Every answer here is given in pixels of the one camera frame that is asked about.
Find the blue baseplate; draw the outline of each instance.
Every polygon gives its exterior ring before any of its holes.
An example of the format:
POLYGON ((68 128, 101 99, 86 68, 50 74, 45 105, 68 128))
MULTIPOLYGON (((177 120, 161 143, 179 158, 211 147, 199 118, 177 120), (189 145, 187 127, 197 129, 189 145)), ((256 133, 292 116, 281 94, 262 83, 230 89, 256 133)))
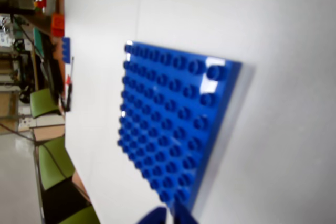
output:
POLYGON ((241 63, 125 45, 118 145, 160 200, 192 210, 241 63))

